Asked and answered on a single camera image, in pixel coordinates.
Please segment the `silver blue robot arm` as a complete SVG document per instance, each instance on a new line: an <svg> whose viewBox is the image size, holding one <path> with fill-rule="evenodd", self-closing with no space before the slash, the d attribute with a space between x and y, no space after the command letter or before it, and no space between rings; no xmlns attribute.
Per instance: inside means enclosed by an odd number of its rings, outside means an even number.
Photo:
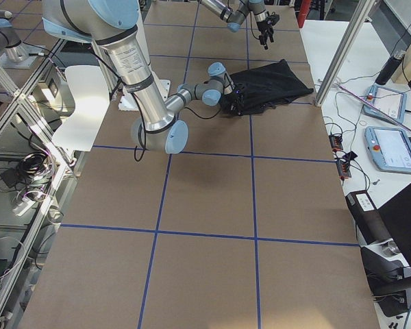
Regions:
<svg viewBox="0 0 411 329"><path fill-rule="evenodd" d="M198 3L217 15L232 32L237 32L246 18L253 14L260 33L256 39L265 49L269 48L268 40L274 42L273 27L279 21L279 14L270 13L263 1L239 1L239 5L235 10L216 0L203 0L198 1Z"/></svg>
<svg viewBox="0 0 411 329"><path fill-rule="evenodd" d="M220 62L208 68L210 79L183 84L163 99L148 59L136 38L140 18L137 1L43 1L44 29L56 38L95 42L109 55L126 91L136 100L140 118L131 129L134 142L145 150L181 152L188 140L187 124L177 113L191 101L215 106L226 99L238 103L241 91Z"/></svg>

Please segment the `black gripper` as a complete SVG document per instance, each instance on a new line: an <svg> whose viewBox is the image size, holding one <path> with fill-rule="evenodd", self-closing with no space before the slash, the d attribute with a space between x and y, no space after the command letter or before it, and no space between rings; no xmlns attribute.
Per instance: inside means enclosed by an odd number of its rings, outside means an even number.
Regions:
<svg viewBox="0 0 411 329"><path fill-rule="evenodd" d="M242 116L245 102L244 88L235 88L231 93L225 96L228 102L226 112L234 116Z"/></svg>
<svg viewBox="0 0 411 329"><path fill-rule="evenodd" d="M259 35L259 41L261 45L264 45L268 41L274 42L274 31L273 31L273 26L269 25L266 20L264 21L259 21L256 23L258 30L260 32Z"/></svg>

